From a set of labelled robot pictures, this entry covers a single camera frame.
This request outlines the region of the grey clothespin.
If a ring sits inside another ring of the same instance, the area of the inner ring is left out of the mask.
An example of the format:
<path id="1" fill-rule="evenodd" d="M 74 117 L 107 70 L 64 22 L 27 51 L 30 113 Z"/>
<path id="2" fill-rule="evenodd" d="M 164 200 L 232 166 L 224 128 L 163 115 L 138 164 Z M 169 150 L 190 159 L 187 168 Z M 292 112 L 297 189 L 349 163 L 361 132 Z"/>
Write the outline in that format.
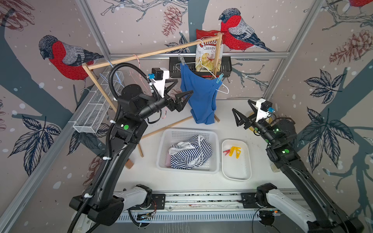
<path id="1" fill-rule="evenodd" d="M 178 58 L 179 58 L 179 60 L 180 60 L 180 62 L 181 62 L 182 65 L 186 64 L 185 60 L 184 60 L 184 57 L 181 55 L 181 53 L 178 54 Z"/>

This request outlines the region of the white wire hanger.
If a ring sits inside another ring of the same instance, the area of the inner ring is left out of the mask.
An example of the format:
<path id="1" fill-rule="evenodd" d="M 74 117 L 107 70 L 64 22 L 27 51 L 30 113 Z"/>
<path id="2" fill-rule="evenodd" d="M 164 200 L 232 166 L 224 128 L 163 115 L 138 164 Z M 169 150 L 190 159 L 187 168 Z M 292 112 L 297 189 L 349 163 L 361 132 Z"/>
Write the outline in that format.
<path id="1" fill-rule="evenodd" d="M 201 44 L 201 43 L 204 43 L 204 42 L 208 42 L 208 41 L 204 41 L 204 39 L 202 38 L 202 39 L 198 39 L 197 40 L 198 42 L 199 42 L 199 44 Z M 185 65 L 180 65 L 180 68 L 188 68 L 188 66 L 185 64 Z M 217 75 L 216 75 L 216 71 L 215 72 L 212 72 L 211 74 L 212 74 L 212 76 L 213 76 L 213 79 L 211 79 L 211 80 L 215 80 L 216 81 L 216 79 L 218 78 L 217 77 Z"/>

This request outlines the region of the teal clothespin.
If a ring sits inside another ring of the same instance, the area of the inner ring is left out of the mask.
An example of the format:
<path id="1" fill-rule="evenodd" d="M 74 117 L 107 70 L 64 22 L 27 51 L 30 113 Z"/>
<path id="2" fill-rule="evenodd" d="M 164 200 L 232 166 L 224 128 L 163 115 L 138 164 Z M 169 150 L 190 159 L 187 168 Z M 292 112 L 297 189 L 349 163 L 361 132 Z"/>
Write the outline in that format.
<path id="1" fill-rule="evenodd" d="M 223 76 L 224 76 L 224 74 L 223 73 L 221 73 L 220 75 L 219 75 L 219 77 L 216 79 L 216 83 L 219 83 L 219 82 L 221 82 L 222 81 L 222 79 L 223 79 Z"/>

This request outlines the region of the blue white striped tank top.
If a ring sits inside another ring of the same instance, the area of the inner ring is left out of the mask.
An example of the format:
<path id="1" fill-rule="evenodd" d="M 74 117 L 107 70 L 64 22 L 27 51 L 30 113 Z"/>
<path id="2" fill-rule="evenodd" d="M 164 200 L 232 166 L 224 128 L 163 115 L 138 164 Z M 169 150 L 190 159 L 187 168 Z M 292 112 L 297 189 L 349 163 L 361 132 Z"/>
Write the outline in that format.
<path id="1" fill-rule="evenodd" d="M 172 169 L 191 170 L 202 166 L 211 156 L 212 147 L 202 135 L 195 135 L 186 142 L 169 148 Z"/>

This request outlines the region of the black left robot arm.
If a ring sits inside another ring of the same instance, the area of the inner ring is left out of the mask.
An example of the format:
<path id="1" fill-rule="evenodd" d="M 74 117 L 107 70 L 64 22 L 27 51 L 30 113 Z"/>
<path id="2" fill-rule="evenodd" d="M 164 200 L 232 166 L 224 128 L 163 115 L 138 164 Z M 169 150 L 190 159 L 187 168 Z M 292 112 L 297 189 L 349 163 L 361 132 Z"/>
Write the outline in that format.
<path id="1" fill-rule="evenodd" d="M 151 95 L 143 93 L 138 84 L 124 87 L 121 95 L 114 88 L 114 75 L 120 68 L 131 68 L 144 78 L 152 90 Z M 156 88 L 156 82 L 152 82 L 141 69 L 130 63 L 115 65 L 108 75 L 109 89 L 117 100 L 118 108 L 113 122 L 106 133 L 106 153 L 102 157 L 103 163 L 94 180 L 85 190 L 85 193 L 73 197 L 70 208 L 76 210 L 68 232 L 72 233 L 80 216 L 87 215 L 95 222 L 89 229 L 94 231 L 99 225 L 110 226 L 116 222 L 125 209 L 136 205 L 149 206 L 151 203 L 151 189 L 144 185 L 137 185 L 132 190 L 114 194 L 119 176 L 129 160 L 130 155 L 139 144 L 148 125 L 149 117 L 155 113 L 161 113 L 167 107 L 170 111 L 181 112 L 187 104 L 193 91 L 179 93 L 175 98 L 169 96 L 169 91 L 177 84 L 175 79 L 166 79 L 170 86 L 164 88 L 161 96 Z"/>

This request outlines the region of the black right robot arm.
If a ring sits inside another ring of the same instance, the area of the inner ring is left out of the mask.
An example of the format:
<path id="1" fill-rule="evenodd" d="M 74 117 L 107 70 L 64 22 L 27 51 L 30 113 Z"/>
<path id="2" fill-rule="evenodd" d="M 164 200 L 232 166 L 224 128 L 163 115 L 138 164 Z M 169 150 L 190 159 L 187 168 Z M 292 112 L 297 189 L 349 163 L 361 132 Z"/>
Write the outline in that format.
<path id="1" fill-rule="evenodd" d="M 260 99 L 248 101 L 253 114 L 245 116 L 232 109 L 236 125 L 245 129 L 253 128 L 256 136 L 267 143 L 266 153 L 271 162 L 293 183 L 309 209 L 305 209 L 285 196 L 272 183 L 257 187 L 256 203 L 260 208 L 275 207 L 296 223 L 305 233 L 362 233 L 364 226 L 357 217 L 349 217 L 322 190 L 307 171 L 292 146 L 297 137 L 295 122 L 292 118 L 280 116 L 269 123 L 267 119 L 274 115 L 272 103 Z"/>

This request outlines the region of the yellow bowl with buns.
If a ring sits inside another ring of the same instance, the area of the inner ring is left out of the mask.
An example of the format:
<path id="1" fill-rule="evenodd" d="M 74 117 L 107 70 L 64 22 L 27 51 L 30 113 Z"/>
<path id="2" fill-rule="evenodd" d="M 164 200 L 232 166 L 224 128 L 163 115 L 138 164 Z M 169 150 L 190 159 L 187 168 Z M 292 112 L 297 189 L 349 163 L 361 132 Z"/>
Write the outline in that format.
<path id="1" fill-rule="evenodd" d="M 275 120 L 276 120 L 276 115 L 273 113 L 272 116 L 271 116 L 270 118 L 266 119 L 266 120 L 267 120 L 267 122 L 268 122 L 268 126 L 269 126 L 270 124 L 272 124 L 272 123 L 275 122 Z"/>

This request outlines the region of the white perforated plastic basket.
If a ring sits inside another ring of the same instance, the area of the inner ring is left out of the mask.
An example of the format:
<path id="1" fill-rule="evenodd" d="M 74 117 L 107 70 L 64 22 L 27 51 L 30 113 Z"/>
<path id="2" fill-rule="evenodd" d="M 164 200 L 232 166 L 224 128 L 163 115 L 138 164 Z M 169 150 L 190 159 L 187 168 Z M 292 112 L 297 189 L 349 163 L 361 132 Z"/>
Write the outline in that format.
<path id="1" fill-rule="evenodd" d="M 212 147 L 212 156 L 199 168 L 191 170 L 172 169 L 170 167 L 169 148 L 179 142 L 186 142 L 195 135 L 202 135 Z M 220 148 L 218 136 L 213 131 L 168 129 L 163 133 L 161 145 L 157 155 L 157 168 L 166 171 L 185 171 L 204 174 L 215 174 L 220 168 Z"/>

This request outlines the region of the cassava chips bag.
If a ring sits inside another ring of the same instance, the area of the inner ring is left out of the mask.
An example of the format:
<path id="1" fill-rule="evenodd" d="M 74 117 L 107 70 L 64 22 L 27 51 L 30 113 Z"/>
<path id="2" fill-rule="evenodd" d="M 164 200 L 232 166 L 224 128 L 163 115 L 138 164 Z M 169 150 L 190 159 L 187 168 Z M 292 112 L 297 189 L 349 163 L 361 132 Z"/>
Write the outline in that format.
<path id="1" fill-rule="evenodd" d="M 212 40 L 197 45 L 195 67 L 203 67 L 209 72 L 220 70 L 223 53 L 223 43 Z"/>

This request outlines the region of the white plastic tray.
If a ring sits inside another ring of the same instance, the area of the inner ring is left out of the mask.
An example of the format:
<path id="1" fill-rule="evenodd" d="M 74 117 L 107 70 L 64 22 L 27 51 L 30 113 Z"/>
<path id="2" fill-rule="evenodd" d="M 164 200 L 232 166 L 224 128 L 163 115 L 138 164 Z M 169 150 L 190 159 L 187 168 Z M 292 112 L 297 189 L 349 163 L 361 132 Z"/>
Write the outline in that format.
<path id="1" fill-rule="evenodd" d="M 224 156 L 223 151 L 230 150 L 232 147 L 240 147 L 241 154 L 236 158 L 236 151 L 232 156 Z M 221 168 L 223 175 L 233 181 L 245 182 L 251 179 L 251 159 L 249 148 L 244 141 L 227 139 L 222 143 Z"/>

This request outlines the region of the small black-lid jar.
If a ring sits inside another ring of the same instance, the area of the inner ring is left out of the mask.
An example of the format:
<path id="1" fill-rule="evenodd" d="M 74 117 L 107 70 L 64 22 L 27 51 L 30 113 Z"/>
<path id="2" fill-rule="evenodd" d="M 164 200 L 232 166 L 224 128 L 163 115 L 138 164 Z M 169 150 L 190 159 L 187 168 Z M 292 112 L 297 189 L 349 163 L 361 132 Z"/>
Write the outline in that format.
<path id="1" fill-rule="evenodd" d="M 271 163 L 270 167 L 272 169 L 272 172 L 274 173 L 281 171 L 280 169 L 277 168 L 277 166 L 274 163 Z"/>

